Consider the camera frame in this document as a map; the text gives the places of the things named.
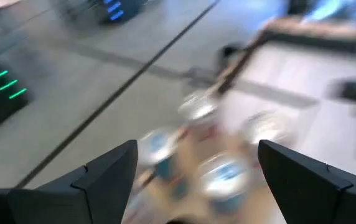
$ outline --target electronic device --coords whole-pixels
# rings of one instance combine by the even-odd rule
[[[89,0],[100,22],[125,22],[139,13],[145,0]]]
[[[130,140],[37,189],[0,189],[0,223],[120,224],[137,160]]]
[[[0,123],[28,104],[29,87],[22,78],[38,71],[33,60],[27,63],[28,60],[20,58],[19,54],[9,53],[24,39],[25,35],[20,32],[0,37]]]

